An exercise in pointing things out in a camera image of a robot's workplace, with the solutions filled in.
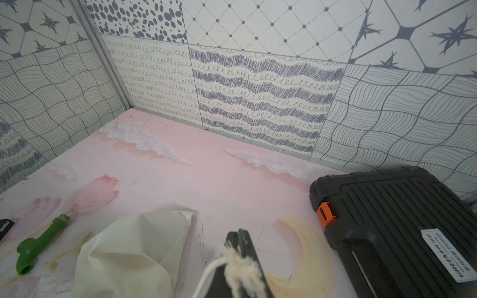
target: diamond grid tile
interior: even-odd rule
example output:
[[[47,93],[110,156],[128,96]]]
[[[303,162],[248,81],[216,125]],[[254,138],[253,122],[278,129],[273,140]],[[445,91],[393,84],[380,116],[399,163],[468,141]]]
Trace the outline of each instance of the diamond grid tile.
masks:
[[[348,61],[359,31],[349,26],[361,27],[366,10],[361,0],[202,1],[183,3],[192,44],[322,60],[331,56],[340,62]],[[336,43],[325,42],[326,50],[320,49],[317,43],[337,32],[330,39]]]

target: threaded metal end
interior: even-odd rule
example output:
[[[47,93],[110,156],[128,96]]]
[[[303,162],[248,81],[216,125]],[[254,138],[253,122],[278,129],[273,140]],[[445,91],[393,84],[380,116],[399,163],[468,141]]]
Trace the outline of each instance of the threaded metal end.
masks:
[[[64,221],[68,221],[71,217],[67,216],[66,214],[61,214],[60,216],[58,216],[58,218],[61,218]]]

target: black object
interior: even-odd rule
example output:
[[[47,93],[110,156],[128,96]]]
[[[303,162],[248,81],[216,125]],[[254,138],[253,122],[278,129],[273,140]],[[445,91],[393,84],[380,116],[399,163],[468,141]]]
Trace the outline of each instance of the black object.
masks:
[[[238,230],[238,232],[229,232],[227,234],[226,243],[231,244],[232,247],[240,247],[240,253],[242,254],[242,257],[249,256],[258,263],[260,271],[262,272],[262,281],[265,283],[265,292],[267,294],[267,298],[274,298],[267,285],[267,282],[265,281],[263,270],[260,266],[257,254],[255,253],[255,249],[253,248],[253,243],[249,232],[242,229]],[[225,265],[217,268],[205,298],[232,298],[230,287],[225,281],[224,271]],[[250,298],[244,288],[242,288],[241,297]]]
[[[8,230],[11,229],[13,224],[14,222],[9,219],[0,219],[0,240],[2,240],[3,237],[5,237]]]
[[[477,216],[426,170],[321,177],[310,200],[359,298],[477,297],[477,282],[457,283],[421,235],[440,229],[477,269]]]

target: black tool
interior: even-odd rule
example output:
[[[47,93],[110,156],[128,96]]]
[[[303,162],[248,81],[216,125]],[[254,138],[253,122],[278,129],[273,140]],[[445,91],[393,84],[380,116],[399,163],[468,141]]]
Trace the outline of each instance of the black tool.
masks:
[[[3,237],[5,237],[8,230],[11,229],[13,224],[14,222],[9,219],[0,219],[0,240],[2,240]]]
[[[321,177],[310,200],[359,298],[477,297],[477,215],[426,170]]]

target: patterned wall tile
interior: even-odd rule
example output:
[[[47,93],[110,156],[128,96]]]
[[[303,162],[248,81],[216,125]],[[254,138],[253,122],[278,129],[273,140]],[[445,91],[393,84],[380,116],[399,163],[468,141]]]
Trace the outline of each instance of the patterned wall tile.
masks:
[[[65,0],[3,2],[0,61],[86,40]]]
[[[178,0],[85,2],[101,33],[187,42],[182,8]]]
[[[189,53],[204,126],[312,152],[345,64],[200,46]]]
[[[420,166],[477,189],[477,80],[348,64],[312,156],[357,170]]]
[[[474,0],[373,0],[349,63],[474,77]]]
[[[0,118],[0,194],[48,161]]]
[[[187,45],[103,34],[133,103],[202,124]]]
[[[0,117],[48,161],[125,110],[87,41],[0,62]]]
[[[370,1],[184,0],[190,44],[347,62]]]

